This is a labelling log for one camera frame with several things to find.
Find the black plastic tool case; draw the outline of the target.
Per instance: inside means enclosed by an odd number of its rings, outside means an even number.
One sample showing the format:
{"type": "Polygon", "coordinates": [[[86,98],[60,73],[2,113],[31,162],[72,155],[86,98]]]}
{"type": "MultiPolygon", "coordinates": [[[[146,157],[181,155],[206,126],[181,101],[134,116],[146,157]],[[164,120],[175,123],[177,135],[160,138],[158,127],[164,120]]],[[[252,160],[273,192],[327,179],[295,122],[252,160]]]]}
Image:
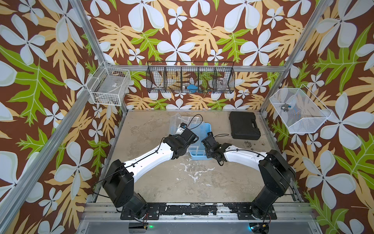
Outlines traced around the black plastic tool case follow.
{"type": "Polygon", "coordinates": [[[261,132],[253,112],[230,112],[231,136],[234,139],[258,140],[261,132]]]}

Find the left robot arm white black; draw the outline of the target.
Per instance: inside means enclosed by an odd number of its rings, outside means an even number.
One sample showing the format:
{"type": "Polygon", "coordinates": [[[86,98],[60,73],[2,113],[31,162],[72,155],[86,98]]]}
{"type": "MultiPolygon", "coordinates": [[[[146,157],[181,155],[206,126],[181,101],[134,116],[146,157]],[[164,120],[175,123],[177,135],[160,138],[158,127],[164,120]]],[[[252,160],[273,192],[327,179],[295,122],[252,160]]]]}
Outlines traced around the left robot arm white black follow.
{"type": "Polygon", "coordinates": [[[185,155],[190,145],[198,140],[189,128],[180,127],[174,135],[162,138],[151,151],[127,162],[112,162],[101,186],[114,207],[128,210],[136,219],[144,218],[149,205],[134,191],[134,184],[156,166],[185,155]]]}

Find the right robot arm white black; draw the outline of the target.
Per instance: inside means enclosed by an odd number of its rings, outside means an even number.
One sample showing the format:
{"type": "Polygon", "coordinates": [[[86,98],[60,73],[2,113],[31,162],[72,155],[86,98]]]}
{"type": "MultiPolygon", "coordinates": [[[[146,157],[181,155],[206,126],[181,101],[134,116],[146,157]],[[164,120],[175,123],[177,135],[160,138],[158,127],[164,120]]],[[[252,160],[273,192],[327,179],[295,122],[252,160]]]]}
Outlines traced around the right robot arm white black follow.
{"type": "Polygon", "coordinates": [[[295,170],[277,150],[267,153],[238,148],[232,144],[220,144],[212,132],[201,140],[206,156],[217,160],[219,165],[234,162],[248,166],[261,173],[264,187],[252,201],[249,214],[254,219],[263,219],[270,214],[273,203],[286,194],[295,180],[295,170]]]}

